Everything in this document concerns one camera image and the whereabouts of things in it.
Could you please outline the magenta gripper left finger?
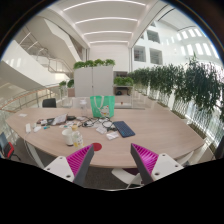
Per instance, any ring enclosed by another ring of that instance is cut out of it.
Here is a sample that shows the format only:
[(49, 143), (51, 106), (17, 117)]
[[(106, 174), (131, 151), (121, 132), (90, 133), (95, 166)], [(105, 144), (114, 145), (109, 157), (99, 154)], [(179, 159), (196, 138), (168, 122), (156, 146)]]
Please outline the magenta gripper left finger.
[(57, 157), (44, 170), (82, 186), (93, 155), (94, 147), (90, 144), (67, 157)]

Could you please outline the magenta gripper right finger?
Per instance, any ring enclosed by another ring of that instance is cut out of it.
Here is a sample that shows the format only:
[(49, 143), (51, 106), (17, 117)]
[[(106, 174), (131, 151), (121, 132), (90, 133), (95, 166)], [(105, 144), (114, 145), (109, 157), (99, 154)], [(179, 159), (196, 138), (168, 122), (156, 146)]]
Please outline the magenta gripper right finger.
[(168, 154), (156, 154), (134, 143), (131, 144), (130, 152), (144, 185), (159, 180), (183, 168), (182, 165), (177, 163)]

